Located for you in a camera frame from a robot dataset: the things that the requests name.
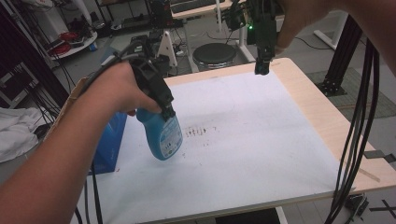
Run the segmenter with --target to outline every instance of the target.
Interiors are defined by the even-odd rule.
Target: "white cloth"
[[[0,162],[12,160],[37,143],[35,129],[45,122],[36,108],[0,108]]]

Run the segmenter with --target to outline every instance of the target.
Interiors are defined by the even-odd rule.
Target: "bottle label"
[[[161,134],[161,153],[165,158],[172,156],[180,147],[183,136],[176,117],[170,118],[164,124]]]

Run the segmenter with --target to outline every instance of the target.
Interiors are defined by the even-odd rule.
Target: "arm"
[[[128,63],[107,69],[0,187],[0,223],[70,223],[103,129],[115,112],[138,107],[161,111],[137,88]]]
[[[370,38],[396,76],[396,1],[394,0],[278,0],[285,11],[285,20],[277,45],[281,49],[307,25],[324,18],[330,10],[349,13]]]

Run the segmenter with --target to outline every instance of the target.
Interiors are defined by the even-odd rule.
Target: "blue box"
[[[93,157],[97,175],[114,172],[127,115],[116,113],[105,127]]]

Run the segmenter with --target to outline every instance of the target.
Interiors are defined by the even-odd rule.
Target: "chair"
[[[197,48],[192,54],[194,62],[203,68],[215,69],[233,64],[236,49],[224,43],[210,43]]]

